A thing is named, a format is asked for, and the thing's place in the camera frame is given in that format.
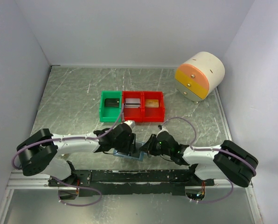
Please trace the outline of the blue card holder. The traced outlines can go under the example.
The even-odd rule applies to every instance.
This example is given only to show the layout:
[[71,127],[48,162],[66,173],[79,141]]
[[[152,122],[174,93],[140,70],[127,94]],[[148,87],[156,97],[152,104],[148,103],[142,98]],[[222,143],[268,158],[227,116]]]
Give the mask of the blue card holder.
[[126,159],[143,161],[145,152],[139,150],[139,148],[142,147],[143,145],[144,145],[144,142],[137,141],[135,143],[135,149],[132,153],[122,153],[122,152],[119,152],[118,150],[114,149],[114,151],[113,151],[114,156],[126,158]]

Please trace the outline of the red plastic bin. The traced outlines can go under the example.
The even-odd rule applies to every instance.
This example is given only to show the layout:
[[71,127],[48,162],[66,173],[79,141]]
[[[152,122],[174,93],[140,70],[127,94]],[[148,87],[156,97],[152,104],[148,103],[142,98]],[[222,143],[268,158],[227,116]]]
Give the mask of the red plastic bin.
[[135,122],[143,121],[142,96],[140,91],[123,91],[124,119]]
[[164,95],[161,91],[143,92],[143,122],[163,122],[165,117]]

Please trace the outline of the green plastic bin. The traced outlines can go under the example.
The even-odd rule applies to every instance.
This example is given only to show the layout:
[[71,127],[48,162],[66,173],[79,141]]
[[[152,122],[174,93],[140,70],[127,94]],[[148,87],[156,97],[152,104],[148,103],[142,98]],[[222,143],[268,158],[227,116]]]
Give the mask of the green plastic bin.
[[[120,106],[119,107],[105,107],[104,101],[106,98],[119,98]],[[100,122],[110,123],[115,122],[120,115],[122,106],[122,91],[102,91],[100,98],[100,107],[99,107],[99,119]]]

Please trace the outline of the round drawer cabinet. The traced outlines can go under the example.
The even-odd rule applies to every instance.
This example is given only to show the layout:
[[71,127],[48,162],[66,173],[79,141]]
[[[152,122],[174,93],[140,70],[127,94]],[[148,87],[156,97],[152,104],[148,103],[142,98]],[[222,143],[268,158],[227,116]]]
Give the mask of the round drawer cabinet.
[[181,64],[174,76],[176,89],[194,102],[203,101],[223,80],[222,61],[209,52],[199,52]]

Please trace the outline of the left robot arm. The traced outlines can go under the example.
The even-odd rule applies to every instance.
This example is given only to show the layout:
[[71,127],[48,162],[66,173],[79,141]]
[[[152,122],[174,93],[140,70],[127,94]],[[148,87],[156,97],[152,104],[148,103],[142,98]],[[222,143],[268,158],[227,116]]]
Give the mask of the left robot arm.
[[58,135],[44,128],[18,145],[16,157],[24,176],[46,174],[59,179],[65,186],[76,183],[72,162],[64,154],[99,153],[111,149],[122,152],[133,150],[135,121],[127,120],[104,130],[84,135]]

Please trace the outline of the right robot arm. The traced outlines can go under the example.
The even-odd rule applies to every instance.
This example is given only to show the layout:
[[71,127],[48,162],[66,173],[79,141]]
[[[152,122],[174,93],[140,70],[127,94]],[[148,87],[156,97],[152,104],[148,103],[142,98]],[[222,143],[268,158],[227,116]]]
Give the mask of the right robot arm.
[[228,179],[246,188],[257,174],[258,159],[230,140],[213,147],[193,147],[178,143],[165,130],[152,134],[139,150],[152,156],[167,155],[180,166],[193,166],[188,182],[195,186],[206,179]]

